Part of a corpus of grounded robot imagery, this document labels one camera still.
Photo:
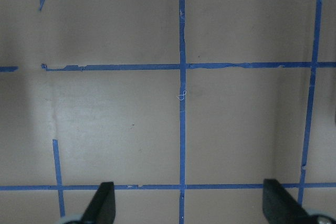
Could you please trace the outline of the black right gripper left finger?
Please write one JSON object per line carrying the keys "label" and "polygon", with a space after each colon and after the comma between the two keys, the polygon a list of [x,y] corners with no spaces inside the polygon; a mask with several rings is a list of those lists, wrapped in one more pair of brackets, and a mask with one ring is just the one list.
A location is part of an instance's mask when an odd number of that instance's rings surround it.
{"label": "black right gripper left finger", "polygon": [[116,216],[115,203],[114,183],[101,183],[80,223],[113,224]]}

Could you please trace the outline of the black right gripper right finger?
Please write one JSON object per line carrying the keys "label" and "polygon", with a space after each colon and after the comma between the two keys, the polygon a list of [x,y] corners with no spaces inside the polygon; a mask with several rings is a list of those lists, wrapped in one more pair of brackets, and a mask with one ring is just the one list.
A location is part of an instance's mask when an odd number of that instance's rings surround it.
{"label": "black right gripper right finger", "polygon": [[310,215],[276,179],[264,179],[263,214],[271,224],[312,223]]}

